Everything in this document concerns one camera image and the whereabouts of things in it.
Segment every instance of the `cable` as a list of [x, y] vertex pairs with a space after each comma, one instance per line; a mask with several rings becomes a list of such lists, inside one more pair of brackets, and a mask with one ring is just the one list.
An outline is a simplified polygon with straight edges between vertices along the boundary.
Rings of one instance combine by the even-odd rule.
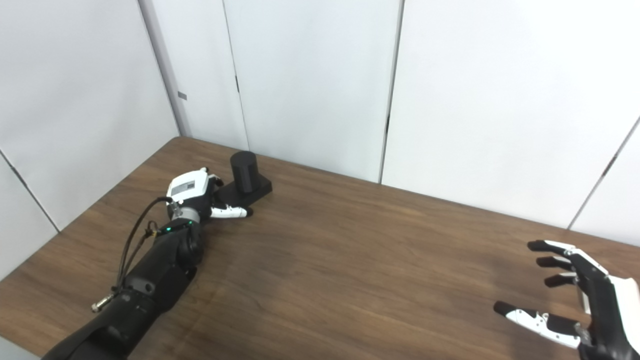
[[147, 228], [147, 231], [145, 231], [145, 234], [143, 236], [140, 236], [140, 240], [138, 240], [136, 247], [133, 249], [133, 252], [131, 253], [131, 256], [129, 256], [129, 260], [127, 261], [127, 264], [124, 267], [124, 271], [122, 272], [122, 278], [120, 279], [120, 283], [118, 284], [118, 287], [120, 289], [124, 287], [124, 279], [127, 276], [127, 273], [129, 272], [129, 267], [131, 266], [133, 259], [136, 257], [136, 254], [138, 253], [142, 245], [145, 243], [145, 240], [152, 235], [152, 233], [150, 233], [148, 230], [149, 228]]
[[[127, 241], [124, 244], [124, 249], [122, 249], [122, 256], [120, 257], [120, 266], [118, 267], [118, 277], [116, 278], [115, 286], [112, 288], [112, 290], [115, 292], [119, 292], [122, 289], [122, 283], [125, 277], [125, 262], [127, 261], [127, 253], [129, 252], [129, 247], [131, 246], [131, 240], [133, 240], [133, 236], [136, 234], [136, 231], [138, 230], [140, 223], [145, 218], [149, 210], [151, 210], [151, 208], [153, 208], [154, 205], [156, 205], [158, 202], [173, 202], [173, 199], [170, 197], [159, 197], [156, 200], [153, 200], [149, 205], [147, 205], [147, 208], [145, 208], [142, 214], [140, 214], [140, 217], [136, 221], [136, 224], [133, 225], [133, 229], [131, 229], [131, 233], [129, 233], [129, 237], [127, 238]], [[140, 247], [142, 246], [141, 242], [144, 242], [143, 238], [141, 238], [139, 241]]]

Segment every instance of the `wooden tabletop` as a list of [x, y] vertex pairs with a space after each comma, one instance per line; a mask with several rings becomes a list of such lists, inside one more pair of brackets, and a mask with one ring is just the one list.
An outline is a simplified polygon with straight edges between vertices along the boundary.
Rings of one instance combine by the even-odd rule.
[[[0, 282], [0, 336], [42, 356], [88, 322], [144, 207], [190, 170], [231, 180], [234, 152], [166, 144]], [[640, 279], [636, 247], [263, 156], [259, 168], [273, 193], [253, 217], [205, 227], [195, 280], [131, 359], [577, 359], [492, 310], [585, 319], [573, 286], [543, 285], [554, 270], [527, 241], [576, 244]]]

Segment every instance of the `black cylindrical object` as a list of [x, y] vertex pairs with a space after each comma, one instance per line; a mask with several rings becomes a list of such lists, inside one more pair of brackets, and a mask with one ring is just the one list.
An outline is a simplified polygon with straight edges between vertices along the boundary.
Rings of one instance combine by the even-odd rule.
[[260, 188], [258, 161], [251, 151], [240, 151], [231, 156], [236, 189], [240, 193], [252, 193]]

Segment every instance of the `black block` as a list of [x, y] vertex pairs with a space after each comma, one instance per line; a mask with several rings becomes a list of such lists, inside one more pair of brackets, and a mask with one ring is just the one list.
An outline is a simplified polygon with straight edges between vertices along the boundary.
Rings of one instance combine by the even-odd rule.
[[258, 172], [254, 153], [239, 151], [230, 161], [234, 180], [216, 192], [222, 202], [246, 208], [272, 191], [271, 181]]
[[269, 179], [258, 174], [258, 180], [260, 186], [257, 190], [250, 193], [239, 192], [237, 190], [235, 181], [226, 184], [217, 191], [218, 198], [222, 200], [222, 202], [231, 206], [242, 206], [246, 208], [273, 191], [273, 188], [271, 187], [271, 181]]

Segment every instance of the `white panel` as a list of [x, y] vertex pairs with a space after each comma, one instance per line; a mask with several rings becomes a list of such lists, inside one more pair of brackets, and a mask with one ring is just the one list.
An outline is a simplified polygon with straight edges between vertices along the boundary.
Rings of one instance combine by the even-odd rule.
[[65, 227], [173, 136], [136, 1], [0, 1], [0, 147]]
[[407, 0], [383, 184], [567, 227], [640, 114], [639, 17]]
[[2, 337], [0, 337], [0, 354], [5, 359], [11, 360], [38, 360], [36, 355]]
[[184, 134], [248, 149], [222, 0], [142, 5]]
[[0, 188], [3, 190], [3, 205], [0, 206], [1, 280], [49, 241], [56, 230], [2, 157]]
[[252, 151], [377, 181], [399, 0], [226, 0]]
[[640, 246], [640, 131], [637, 129], [572, 230]]

